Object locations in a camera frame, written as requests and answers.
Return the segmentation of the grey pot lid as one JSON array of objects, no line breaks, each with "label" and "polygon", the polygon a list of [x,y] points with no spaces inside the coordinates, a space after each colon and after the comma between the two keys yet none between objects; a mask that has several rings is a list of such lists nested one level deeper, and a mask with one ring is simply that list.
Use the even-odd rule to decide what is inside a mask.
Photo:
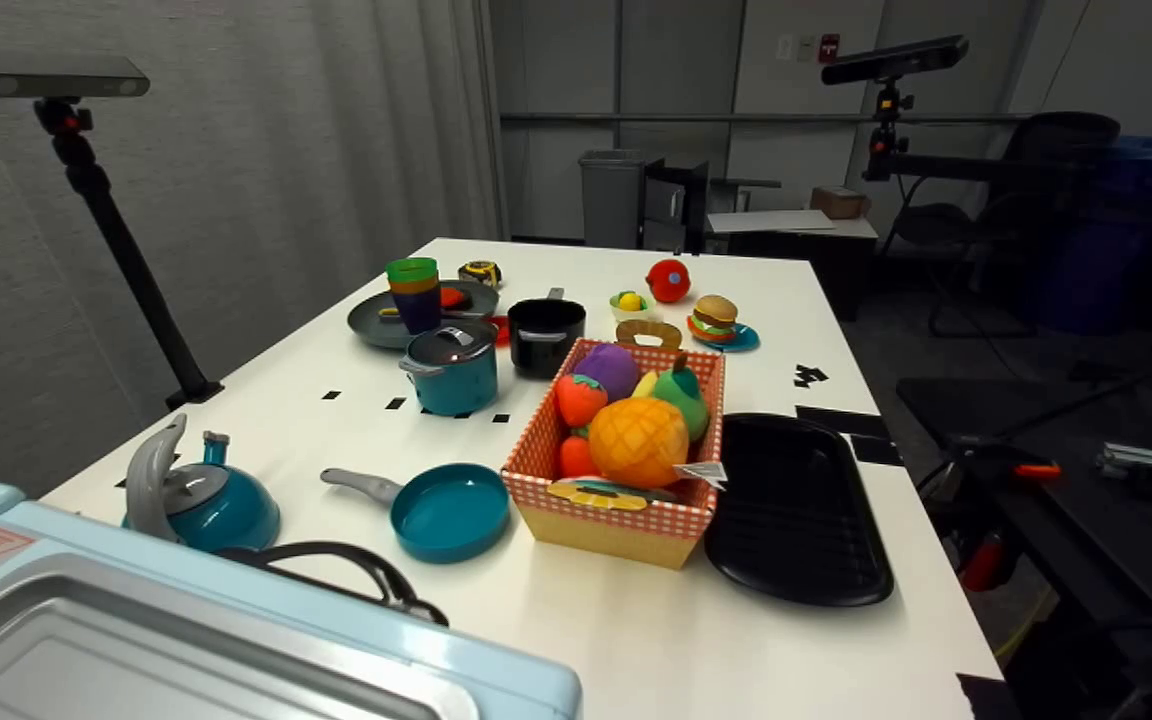
[{"label": "grey pot lid", "polygon": [[410,373],[440,373],[474,362],[493,348],[493,329],[478,321],[444,321],[430,333],[417,333],[404,348]]}]

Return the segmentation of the black toy pot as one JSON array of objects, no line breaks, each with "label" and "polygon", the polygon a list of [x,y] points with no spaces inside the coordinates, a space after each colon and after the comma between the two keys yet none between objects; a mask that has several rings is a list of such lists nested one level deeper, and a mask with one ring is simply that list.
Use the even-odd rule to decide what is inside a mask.
[{"label": "black toy pot", "polygon": [[510,369],[524,379],[549,379],[562,364],[569,348],[584,337],[584,321],[586,312],[559,293],[516,302],[506,309]]}]

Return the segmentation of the blue toy pot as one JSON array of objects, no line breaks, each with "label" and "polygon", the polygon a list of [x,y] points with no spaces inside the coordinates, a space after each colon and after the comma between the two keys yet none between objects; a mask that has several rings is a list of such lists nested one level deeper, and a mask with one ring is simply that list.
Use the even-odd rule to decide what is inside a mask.
[{"label": "blue toy pot", "polygon": [[404,357],[400,369],[427,418],[470,418],[494,401],[494,348],[440,373],[410,373]]}]

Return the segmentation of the red orange plush fruit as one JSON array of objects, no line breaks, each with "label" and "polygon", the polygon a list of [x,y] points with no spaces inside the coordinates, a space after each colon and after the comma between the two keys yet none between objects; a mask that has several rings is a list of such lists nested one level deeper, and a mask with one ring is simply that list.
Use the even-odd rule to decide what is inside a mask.
[{"label": "red orange plush fruit", "polygon": [[556,414],[569,430],[584,430],[599,407],[606,404],[606,392],[599,379],[569,373],[556,379]]}]

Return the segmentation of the red plush tomato in basket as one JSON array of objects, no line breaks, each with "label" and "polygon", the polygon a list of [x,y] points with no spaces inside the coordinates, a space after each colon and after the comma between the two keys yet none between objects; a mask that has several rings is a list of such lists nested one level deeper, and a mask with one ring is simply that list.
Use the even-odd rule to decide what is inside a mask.
[{"label": "red plush tomato in basket", "polygon": [[593,459],[593,444],[584,435],[569,435],[556,454],[556,467],[562,478],[596,478],[599,466]]}]

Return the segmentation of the green plush vegetable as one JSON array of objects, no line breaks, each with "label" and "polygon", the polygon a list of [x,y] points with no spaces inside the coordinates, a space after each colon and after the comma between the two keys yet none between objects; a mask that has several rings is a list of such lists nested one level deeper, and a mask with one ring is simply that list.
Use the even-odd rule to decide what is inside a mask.
[{"label": "green plush vegetable", "polygon": [[706,404],[691,369],[645,373],[634,396],[673,404],[685,418],[687,440],[706,430]]}]

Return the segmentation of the red toy tomato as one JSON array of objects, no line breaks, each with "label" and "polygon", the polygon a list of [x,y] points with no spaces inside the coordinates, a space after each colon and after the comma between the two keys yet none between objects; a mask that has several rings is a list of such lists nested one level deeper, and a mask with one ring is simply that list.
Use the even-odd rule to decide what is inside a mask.
[{"label": "red toy tomato", "polygon": [[655,261],[645,283],[660,303],[681,303],[691,288],[691,278],[681,261]]}]

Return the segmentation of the yellow black toy item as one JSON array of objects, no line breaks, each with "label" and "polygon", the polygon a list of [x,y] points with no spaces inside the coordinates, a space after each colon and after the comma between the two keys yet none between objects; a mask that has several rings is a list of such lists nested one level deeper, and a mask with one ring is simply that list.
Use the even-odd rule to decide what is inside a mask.
[{"label": "yellow black toy item", "polygon": [[474,282],[474,283],[488,283],[488,288],[498,288],[505,283],[505,271],[498,266],[493,261],[466,261],[454,269],[458,282]]}]

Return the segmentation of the small blue plate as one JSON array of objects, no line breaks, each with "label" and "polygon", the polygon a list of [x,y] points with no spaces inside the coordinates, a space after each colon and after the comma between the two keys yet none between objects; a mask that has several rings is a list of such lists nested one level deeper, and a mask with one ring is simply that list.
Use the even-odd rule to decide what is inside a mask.
[{"label": "small blue plate", "polygon": [[699,323],[687,323],[687,339],[706,348],[706,354],[755,354],[759,348],[759,333],[748,323],[733,323],[728,337],[699,329]]}]

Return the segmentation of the stacked colourful toy cups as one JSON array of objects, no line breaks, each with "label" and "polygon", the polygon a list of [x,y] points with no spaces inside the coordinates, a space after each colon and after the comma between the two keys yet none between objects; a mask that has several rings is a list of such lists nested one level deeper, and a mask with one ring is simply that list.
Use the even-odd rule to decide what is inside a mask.
[{"label": "stacked colourful toy cups", "polygon": [[440,323],[440,269],[430,258],[400,258],[387,266],[387,298],[408,333]]}]

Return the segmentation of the grey round plate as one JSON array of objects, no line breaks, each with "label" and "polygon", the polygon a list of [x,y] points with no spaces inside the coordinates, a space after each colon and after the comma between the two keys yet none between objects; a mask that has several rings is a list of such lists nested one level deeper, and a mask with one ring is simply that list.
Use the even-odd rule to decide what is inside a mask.
[{"label": "grey round plate", "polygon": [[[498,298],[488,283],[474,282],[444,282],[440,283],[440,318],[444,321],[488,321],[494,312]],[[375,354],[404,354],[410,333],[400,321],[387,293],[375,293],[361,302],[349,312],[349,329]]]}]

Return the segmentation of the black rectangular tray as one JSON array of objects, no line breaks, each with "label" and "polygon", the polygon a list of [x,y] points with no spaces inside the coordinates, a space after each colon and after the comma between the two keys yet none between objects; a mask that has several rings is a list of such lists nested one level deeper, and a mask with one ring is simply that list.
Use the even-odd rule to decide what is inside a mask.
[{"label": "black rectangular tray", "polygon": [[768,414],[722,421],[728,490],[702,536],[712,570],[750,594],[864,607],[892,596],[892,564],[849,444]]}]

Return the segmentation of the small cardboard box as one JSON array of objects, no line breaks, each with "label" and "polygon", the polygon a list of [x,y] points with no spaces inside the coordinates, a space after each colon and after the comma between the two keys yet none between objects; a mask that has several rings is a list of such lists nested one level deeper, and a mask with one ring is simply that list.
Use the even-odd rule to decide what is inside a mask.
[{"label": "small cardboard box", "polygon": [[849,190],[812,190],[812,208],[825,211],[826,220],[864,220],[866,198]]}]

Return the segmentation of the blue toy kettle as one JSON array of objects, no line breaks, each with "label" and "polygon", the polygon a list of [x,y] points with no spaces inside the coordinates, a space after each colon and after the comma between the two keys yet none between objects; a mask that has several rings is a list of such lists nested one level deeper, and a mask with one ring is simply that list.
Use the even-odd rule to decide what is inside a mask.
[{"label": "blue toy kettle", "polygon": [[228,435],[208,433],[197,466],[176,459],[189,421],[157,430],[126,459],[123,525],[198,552],[264,552],[281,536],[267,490],[228,459]]}]

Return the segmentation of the black office chair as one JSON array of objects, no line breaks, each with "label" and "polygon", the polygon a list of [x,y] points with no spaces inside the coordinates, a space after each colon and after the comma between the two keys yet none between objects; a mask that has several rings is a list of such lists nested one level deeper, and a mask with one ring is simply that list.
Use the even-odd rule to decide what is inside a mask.
[{"label": "black office chair", "polygon": [[[964,298],[986,261],[1024,261],[1034,241],[1073,224],[1095,163],[1107,157],[1121,125],[1099,111],[1024,116],[994,159],[875,154],[866,180],[905,180],[896,220],[882,245],[947,247],[953,266],[931,282],[928,333],[934,339],[998,339]],[[980,186],[974,211],[958,206],[918,206],[928,180]]]}]

